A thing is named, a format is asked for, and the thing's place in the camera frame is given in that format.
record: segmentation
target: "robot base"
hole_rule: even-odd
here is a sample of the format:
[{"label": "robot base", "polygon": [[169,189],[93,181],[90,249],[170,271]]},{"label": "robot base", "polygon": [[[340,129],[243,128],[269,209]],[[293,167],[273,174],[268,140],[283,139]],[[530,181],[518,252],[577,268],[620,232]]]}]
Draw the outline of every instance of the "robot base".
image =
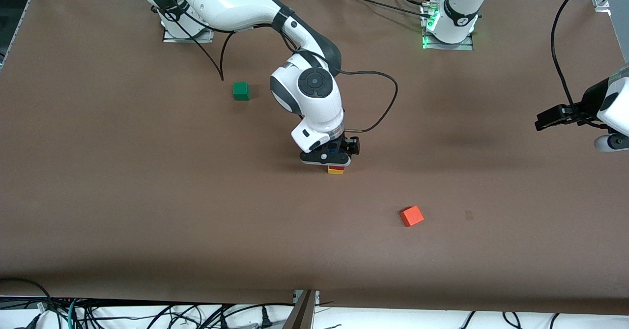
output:
[{"label": "robot base", "polygon": [[[214,40],[214,31],[210,29],[203,29],[199,32],[195,39],[199,43],[212,43]],[[162,41],[164,43],[194,43],[195,41],[190,38],[175,38],[172,34],[170,34],[166,29],[164,30],[164,36],[162,37]]]},{"label": "robot base", "polygon": [[[438,8],[438,4],[436,0],[425,1],[420,6],[420,13],[426,13],[431,16],[438,16],[436,9]],[[472,43],[472,34],[468,34],[463,42],[450,44],[443,43],[440,40],[436,39],[434,34],[432,34],[428,29],[429,22],[431,22],[431,18],[423,18],[422,17],[422,48],[423,49],[443,49],[443,50],[474,50],[474,45]]]}]

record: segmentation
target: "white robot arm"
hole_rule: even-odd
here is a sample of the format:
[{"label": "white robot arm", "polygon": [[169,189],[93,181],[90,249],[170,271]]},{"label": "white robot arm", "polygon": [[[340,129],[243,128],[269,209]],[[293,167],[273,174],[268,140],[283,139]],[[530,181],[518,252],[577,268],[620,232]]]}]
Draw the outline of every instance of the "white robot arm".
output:
[{"label": "white robot arm", "polygon": [[[301,159],[304,163],[324,165],[346,166],[350,163],[351,153],[348,153],[348,141],[345,141],[343,134],[341,96],[334,79],[341,65],[341,54],[336,45],[309,27],[290,7],[279,0],[148,2],[159,9],[162,25],[171,35],[179,38],[188,38],[186,31],[192,36],[200,32],[204,27],[198,22],[207,23],[207,27],[220,31],[242,31],[259,25],[270,25],[290,38],[301,51],[293,54],[273,72],[270,88],[283,108],[303,116],[301,123],[292,131],[292,138],[304,152]],[[316,156],[310,155],[331,142],[335,147],[332,150],[337,154],[321,152]]]},{"label": "white robot arm", "polygon": [[456,44],[474,31],[478,10],[485,0],[431,0],[437,13],[427,30],[443,43]]},{"label": "white robot arm", "polygon": [[581,118],[572,107],[558,105],[537,114],[535,127],[539,131],[555,125],[584,125],[584,119],[601,121],[609,134],[596,139],[595,147],[602,152],[629,150],[629,64],[586,90],[574,107]]}]

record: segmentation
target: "brown table surface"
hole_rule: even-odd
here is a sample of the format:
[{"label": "brown table surface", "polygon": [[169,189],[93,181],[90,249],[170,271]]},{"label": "brown table surface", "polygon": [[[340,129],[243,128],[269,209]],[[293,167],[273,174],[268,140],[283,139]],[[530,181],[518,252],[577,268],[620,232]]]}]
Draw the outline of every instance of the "brown table surface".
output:
[{"label": "brown table surface", "polygon": [[[161,42],[144,0],[32,0],[0,74],[0,275],[54,296],[314,288],[336,306],[629,313],[629,154],[597,152],[593,128],[533,126],[566,100],[561,0],[486,0],[473,52],[423,50],[416,18],[357,0],[283,1],[345,70],[400,83],[342,176],[297,157],[299,118],[268,88],[290,55],[271,29],[232,38],[220,82],[195,45]],[[577,99],[623,63],[590,0],[567,7],[557,52]],[[348,128],[393,93],[337,80]],[[254,99],[234,101],[234,81]],[[425,221],[405,228],[415,204]]]}]

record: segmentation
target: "orange cube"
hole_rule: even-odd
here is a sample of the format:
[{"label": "orange cube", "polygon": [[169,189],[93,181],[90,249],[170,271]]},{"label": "orange cube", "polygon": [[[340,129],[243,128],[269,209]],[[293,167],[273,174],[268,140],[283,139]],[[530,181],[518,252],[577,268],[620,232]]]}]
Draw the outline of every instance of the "orange cube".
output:
[{"label": "orange cube", "polygon": [[413,226],[424,220],[424,215],[422,215],[422,211],[420,211],[417,205],[402,211],[400,217],[402,217],[402,221],[404,221],[404,226],[406,227]]}]

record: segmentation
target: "stacked blocks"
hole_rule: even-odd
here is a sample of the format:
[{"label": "stacked blocks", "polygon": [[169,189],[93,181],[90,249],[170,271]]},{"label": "stacked blocks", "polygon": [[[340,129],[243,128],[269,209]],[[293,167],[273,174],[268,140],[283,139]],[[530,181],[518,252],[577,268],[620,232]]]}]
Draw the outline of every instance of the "stacked blocks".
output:
[{"label": "stacked blocks", "polygon": [[328,174],[343,174],[344,170],[345,170],[344,166],[335,166],[335,165],[328,166]]}]

